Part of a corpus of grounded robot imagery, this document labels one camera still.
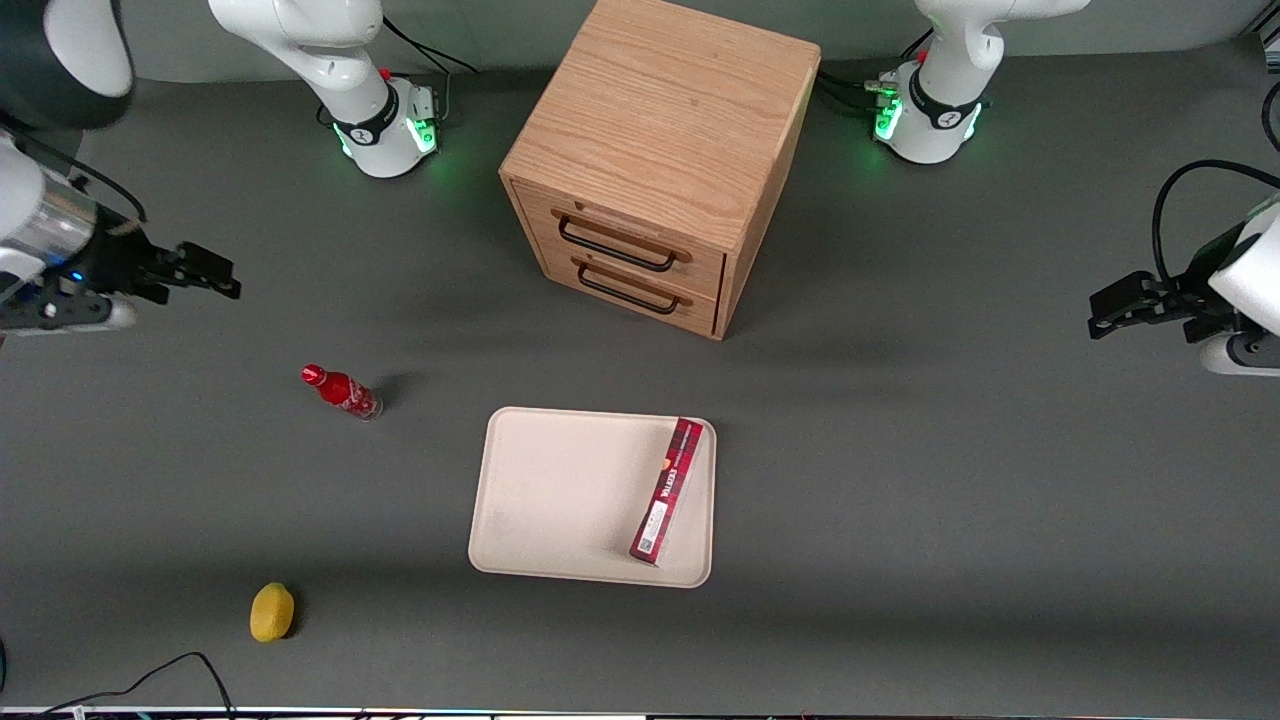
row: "drawer handle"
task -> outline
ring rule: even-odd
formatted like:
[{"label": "drawer handle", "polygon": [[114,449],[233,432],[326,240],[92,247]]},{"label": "drawer handle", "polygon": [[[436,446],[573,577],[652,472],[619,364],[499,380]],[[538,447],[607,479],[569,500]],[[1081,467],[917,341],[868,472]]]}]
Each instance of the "drawer handle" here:
[{"label": "drawer handle", "polygon": [[588,250],[594,250],[594,251],[596,251],[596,252],[599,252],[602,255],[608,255],[609,258],[613,258],[614,260],[622,260],[623,263],[631,263],[632,265],[635,265],[637,268],[644,268],[645,270],[650,270],[653,273],[666,273],[667,270],[671,269],[671,265],[675,264],[675,261],[676,261],[676,254],[671,252],[671,251],[667,252],[667,261],[666,263],[650,263],[649,260],[645,260],[644,258],[636,258],[635,255],[628,255],[626,252],[622,252],[621,250],[614,250],[612,247],[607,247],[604,245],[600,245],[599,242],[591,242],[590,240],[586,240],[585,237],[580,237],[580,236],[576,236],[576,234],[568,232],[568,222],[570,222],[568,215],[561,215],[561,227],[559,227],[561,237],[563,237],[568,242],[572,242],[573,245],[577,245],[579,247],[585,247]]},{"label": "drawer handle", "polygon": [[639,297],[627,295],[627,293],[622,292],[621,290],[613,290],[612,287],[609,287],[607,284],[600,284],[600,283],[598,283],[598,282],[595,282],[593,279],[589,279],[586,277],[586,270],[588,270],[586,263],[582,263],[581,265],[577,266],[577,282],[582,283],[584,286],[586,286],[586,287],[589,287],[589,288],[591,288],[594,291],[603,292],[604,295],[608,295],[611,297],[617,297],[618,300],[623,300],[623,301],[630,302],[632,305],[637,305],[640,307],[644,307],[645,310],[648,310],[650,313],[657,313],[658,315],[671,315],[672,313],[676,311],[676,307],[680,306],[680,299],[678,297],[672,297],[671,299],[671,305],[663,306],[663,305],[657,305],[657,304],[653,304],[653,302],[649,302],[648,300],[640,300]]}]

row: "red box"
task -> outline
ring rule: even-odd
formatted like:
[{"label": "red box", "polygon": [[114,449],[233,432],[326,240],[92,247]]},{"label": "red box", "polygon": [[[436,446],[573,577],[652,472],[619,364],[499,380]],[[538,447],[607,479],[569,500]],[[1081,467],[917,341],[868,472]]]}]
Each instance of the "red box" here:
[{"label": "red box", "polygon": [[644,519],[640,520],[640,529],[631,541],[631,557],[658,565],[658,552],[662,550],[663,538],[667,537],[671,518],[676,514],[680,488],[685,487],[685,475],[694,462],[694,451],[698,450],[698,438],[701,434],[701,424],[685,418],[676,420],[676,432],[672,433],[671,445],[667,446],[658,487],[653,491],[653,498],[649,500]]}]

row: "barcode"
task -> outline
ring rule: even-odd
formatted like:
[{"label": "barcode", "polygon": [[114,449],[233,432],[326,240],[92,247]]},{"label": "barcode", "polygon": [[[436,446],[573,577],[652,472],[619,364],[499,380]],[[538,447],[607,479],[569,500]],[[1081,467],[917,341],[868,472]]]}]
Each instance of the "barcode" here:
[{"label": "barcode", "polygon": [[640,533],[640,542],[636,550],[640,552],[653,552],[653,544],[658,541],[658,532],[662,530],[662,520],[667,516],[667,503],[654,502],[649,510],[649,519],[644,523],[644,532]]}]

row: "wooden cabinet top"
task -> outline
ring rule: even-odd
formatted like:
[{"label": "wooden cabinet top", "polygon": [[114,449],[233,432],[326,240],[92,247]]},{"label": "wooden cabinet top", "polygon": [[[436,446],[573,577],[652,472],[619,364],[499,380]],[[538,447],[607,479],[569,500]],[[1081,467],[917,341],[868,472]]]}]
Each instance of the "wooden cabinet top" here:
[{"label": "wooden cabinet top", "polygon": [[502,173],[735,251],[819,56],[660,0],[599,0]]}]

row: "beige tray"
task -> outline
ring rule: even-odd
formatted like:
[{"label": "beige tray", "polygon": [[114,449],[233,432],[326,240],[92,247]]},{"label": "beige tray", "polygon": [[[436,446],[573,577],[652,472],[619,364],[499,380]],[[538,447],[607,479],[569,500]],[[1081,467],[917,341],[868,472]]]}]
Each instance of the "beige tray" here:
[{"label": "beige tray", "polygon": [[676,418],[503,407],[489,419],[467,555],[477,570],[696,588],[712,573],[716,429],[705,430],[658,559],[627,550]]}]

